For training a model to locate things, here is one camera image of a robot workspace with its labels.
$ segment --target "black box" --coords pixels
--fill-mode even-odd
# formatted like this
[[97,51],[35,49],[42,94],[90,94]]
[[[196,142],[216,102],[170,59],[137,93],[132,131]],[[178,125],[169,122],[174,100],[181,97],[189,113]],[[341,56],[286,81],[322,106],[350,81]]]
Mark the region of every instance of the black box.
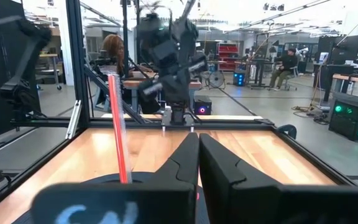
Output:
[[334,93],[329,130],[358,141],[358,96]]
[[197,115],[211,115],[212,101],[208,96],[194,97],[194,113]]
[[235,86],[246,85],[246,71],[236,70],[233,72],[233,85]]

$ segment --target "gray floor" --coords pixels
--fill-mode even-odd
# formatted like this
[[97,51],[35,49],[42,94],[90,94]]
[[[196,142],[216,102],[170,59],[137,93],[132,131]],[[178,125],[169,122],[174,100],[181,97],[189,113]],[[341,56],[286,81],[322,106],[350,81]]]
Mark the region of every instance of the gray floor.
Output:
[[[340,172],[358,176],[358,143],[328,131],[328,126],[315,123],[311,118],[301,118],[293,114],[294,106],[308,106],[313,89],[311,77],[300,77],[291,81],[297,91],[251,90],[246,87],[227,85],[224,91],[218,89],[200,90],[197,95],[208,95],[213,101],[213,114],[250,115],[245,109],[270,119],[277,126],[293,124],[298,129],[297,141],[314,152],[322,160],[331,164]],[[58,91],[55,85],[42,85],[40,92],[42,111],[48,116],[70,116],[75,101],[73,87],[64,86]],[[358,95],[358,84],[354,87]],[[100,117],[103,112],[95,111]],[[19,173],[60,143],[65,135],[65,128],[38,128],[31,131],[22,128],[19,133],[13,131],[0,136],[6,139],[29,132],[20,141],[13,142],[0,149],[0,169]]]

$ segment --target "desk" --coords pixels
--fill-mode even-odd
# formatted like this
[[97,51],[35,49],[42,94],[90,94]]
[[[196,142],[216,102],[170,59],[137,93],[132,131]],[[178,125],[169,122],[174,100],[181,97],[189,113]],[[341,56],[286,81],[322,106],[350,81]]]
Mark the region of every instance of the desk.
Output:
[[347,93],[349,82],[358,82],[358,77],[349,78],[349,75],[334,74],[333,78],[336,79],[334,91],[340,91],[341,93]]
[[208,61],[207,63],[222,64],[222,63],[227,63],[227,62],[226,61]]
[[[237,156],[283,184],[334,185],[330,178],[271,131],[196,132],[208,133]],[[155,172],[188,131],[166,131],[163,135],[161,130],[155,129],[127,129],[126,133],[132,171]],[[0,224],[11,224],[19,218],[45,187],[84,182],[115,173],[118,173],[118,164],[114,131],[87,129],[0,203]]]
[[[142,81],[140,80],[127,80],[124,81],[122,84],[125,88],[128,90],[131,90],[132,92],[132,109],[134,111],[137,110],[137,89],[139,87],[139,84]],[[190,108],[193,109],[193,101],[194,101],[194,94],[196,90],[199,90],[201,88],[201,82],[191,82],[189,84],[189,95],[190,95]]]
[[[56,58],[58,57],[57,54],[40,54],[40,58],[51,58],[52,65],[53,65],[53,74],[55,75],[55,82],[58,90],[61,90],[62,87],[59,84],[59,77],[58,77],[58,70],[56,66]],[[51,72],[52,70],[43,70],[43,72]],[[40,78],[49,78],[48,75],[36,75],[38,79]]]
[[255,82],[254,84],[250,84],[249,87],[253,88],[268,88],[268,85],[262,83],[263,75],[264,75],[264,67],[265,65],[273,65],[272,62],[268,62],[265,60],[254,60],[252,61],[256,64],[256,72],[255,72]]

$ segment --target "red rod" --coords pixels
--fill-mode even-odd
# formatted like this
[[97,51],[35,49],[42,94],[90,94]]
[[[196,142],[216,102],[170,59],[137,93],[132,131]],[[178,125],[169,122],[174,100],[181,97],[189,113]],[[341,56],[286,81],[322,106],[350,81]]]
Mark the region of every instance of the red rod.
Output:
[[128,183],[127,173],[125,170],[125,158],[124,158],[124,145],[122,142],[120,111],[118,107],[118,100],[121,97],[117,95],[117,80],[113,75],[108,76],[109,92],[110,92],[110,104],[112,112],[112,124],[114,126],[114,135],[116,137],[116,149],[119,168],[119,180],[122,184]]

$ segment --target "black metal frame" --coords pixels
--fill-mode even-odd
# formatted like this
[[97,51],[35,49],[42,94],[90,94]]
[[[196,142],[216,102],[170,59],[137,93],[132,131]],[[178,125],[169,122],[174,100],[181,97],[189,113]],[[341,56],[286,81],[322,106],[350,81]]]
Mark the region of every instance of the black metal frame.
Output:
[[[79,0],[67,0],[67,14],[71,40],[71,52],[73,61],[73,71],[75,79],[75,93],[76,99],[81,100],[83,106],[81,108],[80,120],[78,129],[72,139],[67,139],[52,149],[47,155],[40,158],[33,163],[27,170],[19,174],[11,185],[6,185],[0,190],[0,202],[6,198],[10,193],[17,189],[27,179],[34,175],[42,166],[55,157],[59,152],[67,147],[74,139],[76,139],[87,128],[112,128],[111,119],[104,118],[90,118],[90,108],[88,104],[88,91],[86,89],[86,75],[84,71],[84,51],[82,43],[82,28],[81,28],[81,15],[80,15],[80,2]],[[49,118],[45,121],[34,121],[29,123],[15,123],[17,126],[43,126],[43,127],[67,127],[69,120],[67,118]],[[161,123],[144,123],[140,124],[132,118],[126,119],[127,128],[142,128],[142,129],[161,129]],[[322,173],[328,176],[333,182],[339,185],[356,185],[346,175],[338,172],[335,168],[325,163],[312,152],[307,150],[301,144],[291,138],[288,134],[280,131],[273,123],[266,119],[255,119],[248,121],[239,120],[202,120],[202,123],[195,123],[193,126],[197,130],[206,129],[225,129],[225,130],[258,130],[258,131],[271,131],[276,134],[281,140],[288,144],[297,153],[303,156],[306,160],[312,163]],[[172,129],[189,129],[189,126],[172,126]]]

